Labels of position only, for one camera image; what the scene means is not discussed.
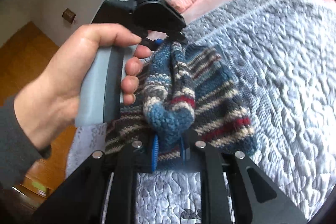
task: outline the gray sleeve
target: gray sleeve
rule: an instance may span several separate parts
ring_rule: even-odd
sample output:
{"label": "gray sleeve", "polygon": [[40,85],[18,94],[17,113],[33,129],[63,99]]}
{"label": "gray sleeve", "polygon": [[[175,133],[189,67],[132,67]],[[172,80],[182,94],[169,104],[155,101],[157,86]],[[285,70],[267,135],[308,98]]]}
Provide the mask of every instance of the gray sleeve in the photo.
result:
{"label": "gray sleeve", "polygon": [[14,112],[14,96],[0,108],[0,184],[4,188],[23,181],[27,170],[50,147],[38,151],[20,127]]}

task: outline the knitted fabric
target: knitted fabric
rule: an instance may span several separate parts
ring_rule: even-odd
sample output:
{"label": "knitted fabric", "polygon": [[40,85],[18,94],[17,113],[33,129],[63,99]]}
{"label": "knitted fabric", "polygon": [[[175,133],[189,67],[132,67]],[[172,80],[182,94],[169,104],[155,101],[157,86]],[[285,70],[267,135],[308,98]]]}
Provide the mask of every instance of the knitted fabric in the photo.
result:
{"label": "knitted fabric", "polygon": [[108,128],[106,153],[141,134],[157,134],[158,167],[180,160],[179,140],[194,130],[224,152],[252,155],[254,130],[232,74],[216,49],[165,41],[139,76],[136,101]]}

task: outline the wooden floor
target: wooden floor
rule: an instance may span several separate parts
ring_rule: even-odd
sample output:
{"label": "wooden floor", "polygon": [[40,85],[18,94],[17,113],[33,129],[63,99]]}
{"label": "wooden floor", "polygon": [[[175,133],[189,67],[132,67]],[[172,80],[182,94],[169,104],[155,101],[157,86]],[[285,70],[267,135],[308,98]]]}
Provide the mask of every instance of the wooden floor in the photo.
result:
{"label": "wooden floor", "polygon": [[[35,79],[57,50],[58,46],[32,22],[16,32],[0,48],[1,105],[8,96],[15,95]],[[35,162],[22,184],[24,187],[41,196],[48,196],[62,183],[75,131],[75,127],[70,126],[53,141],[51,157]]]}

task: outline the finger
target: finger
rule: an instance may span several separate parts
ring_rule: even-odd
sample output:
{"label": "finger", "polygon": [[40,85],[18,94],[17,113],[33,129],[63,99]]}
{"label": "finger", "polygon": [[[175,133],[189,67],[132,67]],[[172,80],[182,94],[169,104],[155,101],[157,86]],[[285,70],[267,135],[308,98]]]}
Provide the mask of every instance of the finger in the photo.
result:
{"label": "finger", "polygon": [[125,94],[134,93],[139,87],[139,79],[135,76],[127,75],[121,81],[121,89]]}
{"label": "finger", "polygon": [[120,24],[102,23],[80,27],[74,34],[97,43],[98,46],[128,47],[141,42],[141,38]]}
{"label": "finger", "polygon": [[147,58],[150,57],[151,54],[152,51],[148,47],[143,45],[138,45],[134,52],[134,56],[136,56],[137,58]]}
{"label": "finger", "polygon": [[135,95],[132,94],[124,94],[124,105],[131,105],[135,102]]}
{"label": "finger", "polygon": [[125,64],[127,75],[136,76],[142,71],[143,64],[137,57],[132,57]]}

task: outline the hand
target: hand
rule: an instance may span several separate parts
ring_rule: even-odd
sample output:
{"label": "hand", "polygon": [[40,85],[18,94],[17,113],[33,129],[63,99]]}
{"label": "hand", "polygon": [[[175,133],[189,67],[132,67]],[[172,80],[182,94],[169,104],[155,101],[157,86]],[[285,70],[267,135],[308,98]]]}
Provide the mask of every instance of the hand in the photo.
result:
{"label": "hand", "polygon": [[[25,86],[14,100],[16,118],[38,150],[48,146],[57,135],[73,123],[79,107],[83,79],[98,47],[139,44],[141,38],[119,24],[91,24],[78,28],[60,47],[46,69]],[[149,48],[139,45],[134,57],[127,61],[127,76],[121,83],[124,103],[135,101],[139,58],[149,57]]]}

